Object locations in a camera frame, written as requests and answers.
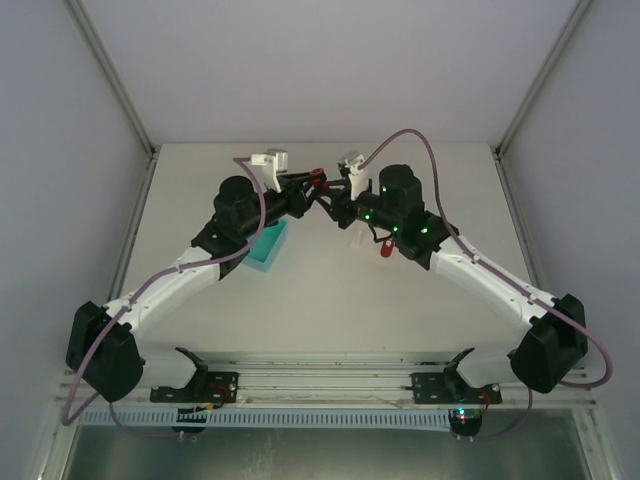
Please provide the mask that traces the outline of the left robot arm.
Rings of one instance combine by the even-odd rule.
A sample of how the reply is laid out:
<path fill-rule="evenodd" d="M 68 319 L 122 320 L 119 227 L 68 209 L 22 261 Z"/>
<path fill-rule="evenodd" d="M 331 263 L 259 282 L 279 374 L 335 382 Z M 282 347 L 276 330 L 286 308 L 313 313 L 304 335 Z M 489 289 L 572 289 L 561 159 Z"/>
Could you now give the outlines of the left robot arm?
<path fill-rule="evenodd" d="M 186 402 L 206 401 L 207 367 L 189 350 L 150 350 L 143 335 L 189 297 L 228 276 L 284 216 L 302 217 L 322 191 L 321 169 L 278 175 L 260 189 L 253 175 L 225 179 L 214 213 L 179 258 L 136 290 L 75 312 L 66 364 L 96 396 L 116 402 L 146 385 Z"/>

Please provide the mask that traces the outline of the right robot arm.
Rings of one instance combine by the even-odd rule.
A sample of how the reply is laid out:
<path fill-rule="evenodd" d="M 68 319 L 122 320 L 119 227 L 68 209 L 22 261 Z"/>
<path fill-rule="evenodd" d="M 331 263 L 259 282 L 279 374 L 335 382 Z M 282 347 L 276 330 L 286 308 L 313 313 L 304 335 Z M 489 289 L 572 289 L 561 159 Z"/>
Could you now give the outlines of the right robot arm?
<path fill-rule="evenodd" d="M 351 170 L 342 171 L 343 180 L 313 183 L 315 200 L 341 228 L 359 220 L 388 231 L 401 255 L 485 301 L 517 337 L 515 346 L 470 347 L 457 354 L 444 369 L 455 399 L 471 388 L 511 381 L 546 394 L 584 357 L 586 336 L 563 320 L 583 325 L 581 302 L 530 286 L 481 255 L 426 209 L 422 184 L 409 166 L 384 168 L 379 190 L 367 183 L 359 194 L 351 191 Z"/>

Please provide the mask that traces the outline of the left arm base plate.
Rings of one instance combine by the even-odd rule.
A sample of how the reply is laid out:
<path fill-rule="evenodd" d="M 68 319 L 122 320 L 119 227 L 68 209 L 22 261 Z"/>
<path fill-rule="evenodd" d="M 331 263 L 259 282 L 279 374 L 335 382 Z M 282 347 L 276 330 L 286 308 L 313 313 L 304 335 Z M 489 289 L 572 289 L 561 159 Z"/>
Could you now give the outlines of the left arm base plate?
<path fill-rule="evenodd" d="M 236 402 L 239 374 L 229 371 L 209 371 L 197 375 L 185 387 L 157 387 L 150 392 L 152 403 L 233 404 Z"/>

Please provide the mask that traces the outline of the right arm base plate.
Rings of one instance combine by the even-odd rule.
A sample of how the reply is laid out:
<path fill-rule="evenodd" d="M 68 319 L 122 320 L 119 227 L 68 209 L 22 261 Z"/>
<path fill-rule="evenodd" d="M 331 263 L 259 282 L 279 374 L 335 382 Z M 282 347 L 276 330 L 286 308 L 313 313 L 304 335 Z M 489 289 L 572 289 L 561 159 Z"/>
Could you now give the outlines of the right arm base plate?
<path fill-rule="evenodd" d="M 492 385 L 471 388 L 466 384 L 451 386 L 443 373 L 414 372 L 409 376 L 410 385 L 406 390 L 412 394 L 416 405 L 499 405 L 503 402 L 500 389 Z"/>

